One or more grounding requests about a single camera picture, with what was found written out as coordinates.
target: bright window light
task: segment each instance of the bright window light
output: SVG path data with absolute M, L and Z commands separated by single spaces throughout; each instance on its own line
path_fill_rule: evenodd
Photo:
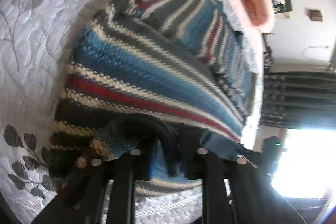
M 289 198 L 322 198 L 336 189 L 336 131 L 289 129 L 272 186 Z

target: metal rivet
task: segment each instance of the metal rivet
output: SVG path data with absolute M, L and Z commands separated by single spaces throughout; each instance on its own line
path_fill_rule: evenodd
M 130 152 L 129 152 L 132 156 L 138 156 L 141 154 L 141 151 L 139 149 L 132 149 Z
M 200 155 L 206 155 L 207 153 L 209 153 L 209 150 L 206 148 L 199 148 L 197 149 L 197 153 Z
M 240 165 L 245 165 L 246 163 L 248 163 L 248 161 L 244 157 L 238 157 L 238 158 L 236 158 L 236 163 L 238 163 Z
M 93 165 L 93 166 L 99 166 L 99 165 L 101 165 L 101 159 L 93 159 L 91 161 L 91 165 Z

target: knitted blanket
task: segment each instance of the knitted blanket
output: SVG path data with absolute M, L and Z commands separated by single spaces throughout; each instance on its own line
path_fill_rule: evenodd
M 97 12 L 73 48 L 50 174 L 68 174 L 119 113 L 239 142 L 254 90 L 241 39 L 216 0 L 118 0 Z

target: bed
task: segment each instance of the bed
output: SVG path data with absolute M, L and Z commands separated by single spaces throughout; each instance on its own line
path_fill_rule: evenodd
M 107 1 L 0 1 L 0 191 L 21 223 L 31 223 L 56 195 L 46 163 L 65 66 L 75 38 Z M 257 74 L 252 114 L 241 139 L 251 149 L 263 93 L 262 38 L 241 0 L 219 1 L 232 27 L 245 34 L 244 54 L 250 70 Z M 200 187 L 165 197 L 139 198 L 136 221 L 145 223 L 149 218 L 170 223 L 171 216 L 179 212 L 187 223 L 201 212 L 200 206 Z

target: white wall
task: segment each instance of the white wall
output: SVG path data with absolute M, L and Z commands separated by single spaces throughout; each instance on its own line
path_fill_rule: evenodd
M 291 0 L 293 11 L 290 19 L 285 20 L 282 14 L 276 15 L 274 36 L 268 37 L 268 43 L 273 50 L 273 62 L 314 64 L 327 66 L 336 39 L 336 0 Z M 323 22 L 312 22 L 306 16 L 306 9 L 321 10 Z M 308 46 L 324 45 L 329 49 L 309 49 L 306 54 L 314 61 L 303 55 Z

